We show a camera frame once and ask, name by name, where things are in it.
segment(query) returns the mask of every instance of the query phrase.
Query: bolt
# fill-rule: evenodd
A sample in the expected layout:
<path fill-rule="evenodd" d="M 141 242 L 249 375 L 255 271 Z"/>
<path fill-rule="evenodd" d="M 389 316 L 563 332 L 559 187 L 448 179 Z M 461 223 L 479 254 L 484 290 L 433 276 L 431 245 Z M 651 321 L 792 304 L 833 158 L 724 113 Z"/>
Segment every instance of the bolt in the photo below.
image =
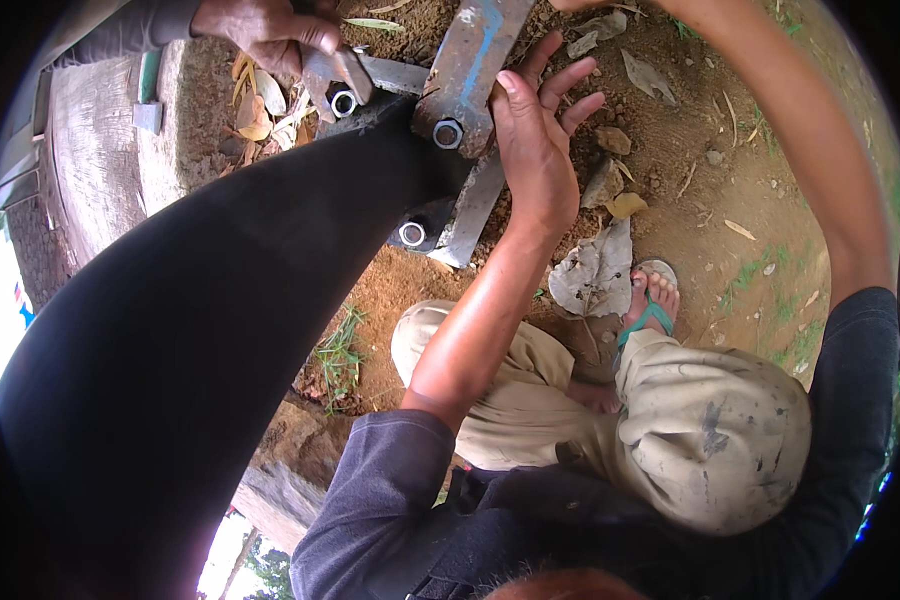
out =
<path fill-rule="evenodd" d="M 419 222 L 408 221 L 400 225 L 398 230 L 400 241 L 408 248 L 416 248 L 427 239 L 427 231 Z"/>
<path fill-rule="evenodd" d="M 330 109 L 337 119 L 343 119 L 353 114 L 357 108 L 357 97 L 349 89 L 342 89 L 333 95 L 330 101 Z"/>
<path fill-rule="evenodd" d="M 437 148 L 453 150 L 464 139 L 464 130 L 455 119 L 441 119 L 433 126 L 433 143 Z"/>

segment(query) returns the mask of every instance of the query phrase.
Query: black shirt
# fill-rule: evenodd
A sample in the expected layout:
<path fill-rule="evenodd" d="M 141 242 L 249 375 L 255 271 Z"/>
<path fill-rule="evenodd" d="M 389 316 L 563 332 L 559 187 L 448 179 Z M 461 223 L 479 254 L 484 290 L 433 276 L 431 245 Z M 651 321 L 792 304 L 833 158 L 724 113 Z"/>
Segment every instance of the black shirt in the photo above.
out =
<path fill-rule="evenodd" d="M 455 501 L 432 508 L 454 450 L 449 428 L 420 411 L 367 414 L 293 553 L 293 591 L 466 598 L 535 570 L 597 567 L 656 598 L 810 597 L 850 549 L 884 465 L 899 356 L 890 291 L 869 288 L 833 310 L 800 484 L 779 516 L 730 537 L 684 531 L 561 465 L 475 469 Z"/>

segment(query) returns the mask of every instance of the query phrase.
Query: tree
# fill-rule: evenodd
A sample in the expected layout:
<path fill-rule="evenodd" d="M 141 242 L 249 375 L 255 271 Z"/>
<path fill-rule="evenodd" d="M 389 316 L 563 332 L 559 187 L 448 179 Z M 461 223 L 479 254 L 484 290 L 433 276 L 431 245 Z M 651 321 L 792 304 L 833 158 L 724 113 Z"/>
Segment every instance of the tree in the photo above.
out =
<path fill-rule="evenodd" d="M 261 539 L 257 539 L 253 544 L 246 557 L 246 567 L 264 580 L 266 589 L 258 589 L 243 600 L 295 600 L 290 586 L 290 555 L 274 548 L 260 556 L 260 543 Z"/>
<path fill-rule="evenodd" d="M 230 571 L 230 576 L 226 578 L 226 583 L 223 586 L 223 593 L 219 594 L 219 600 L 227 600 L 227 593 L 230 592 L 230 586 L 233 585 L 233 580 L 237 578 L 237 573 L 240 572 L 240 569 L 247 563 L 247 558 L 251 555 L 251 550 L 256 546 L 258 549 L 260 548 L 260 530 L 254 527 L 250 530 L 250 533 L 243 538 L 243 547 L 240 550 L 240 554 L 237 555 L 237 559 L 233 562 L 233 570 Z"/>

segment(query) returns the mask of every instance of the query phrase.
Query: teal flip-flop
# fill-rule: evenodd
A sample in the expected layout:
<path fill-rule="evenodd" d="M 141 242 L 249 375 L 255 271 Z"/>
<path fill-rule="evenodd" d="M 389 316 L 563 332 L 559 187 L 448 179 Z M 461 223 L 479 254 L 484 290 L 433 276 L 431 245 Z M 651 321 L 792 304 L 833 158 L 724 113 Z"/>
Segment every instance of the teal flip-flop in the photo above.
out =
<path fill-rule="evenodd" d="M 638 271 L 643 271 L 647 274 L 647 278 L 650 278 L 650 275 L 654 273 L 660 274 L 660 277 L 666 280 L 667 282 L 671 282 L 673 287 L 677 287 L 677 274 L 674 272 L 673 267 L 660 260 L 659 258 L 650 258 L 641 262 L 636 266 Z M 627 340 L 630 339 L 630 334 L 635 331 L 642 330 L 645 325 L 647 325 L 647 321 L 649 318 L 655 318 L 660 322 L 660 327 L 663 328 L 664 331 L 667 332 L 667 335 L 674 334 L 674 320 L 670 318 L 670 315 L 663 310 L 663 307 L 654 302 L 650 298 L 650 285 L 647 285 L 647 308 L 644 309 L 643 314 L 640 315 L 640 318 L 636 319 L 636 322 L 631 326 L 627 327 L 623 331 L 620 332 L 620 336 L 617 338 L 617 348 L 623 349 L 624 345 L 627 343 Z"/>

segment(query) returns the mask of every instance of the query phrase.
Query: sleeve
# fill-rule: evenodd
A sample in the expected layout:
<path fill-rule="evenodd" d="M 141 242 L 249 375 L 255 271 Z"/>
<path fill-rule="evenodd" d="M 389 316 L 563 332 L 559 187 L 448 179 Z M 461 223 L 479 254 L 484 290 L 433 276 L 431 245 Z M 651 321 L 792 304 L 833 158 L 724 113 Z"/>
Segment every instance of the sleeve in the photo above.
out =
<path fill-rule="evenodd" d="M 323 507 L 293 552 L 294 596 L 358 597 L 374 552 L 434 505 L 454 446 L 450 428 L 423 411 L 357 419 Z"/>
<path fill-rule="evenodd" d="M 201 0 L 130 0 L 53 61 L 52 68 L 89 65 L 142 54 L 174 40 L 192 40 Z"/>
<path fill-rule="evenodd" d="M 885 464 L 899 368 L 893 293 L 868 288 L 834 308 L 809 392 L 813 438 L 799 487 L 777 518 L 705 542 L 722 565 L 701 566 L 712 572 L 711 595 L 808 598 L 840 569 Z"/>

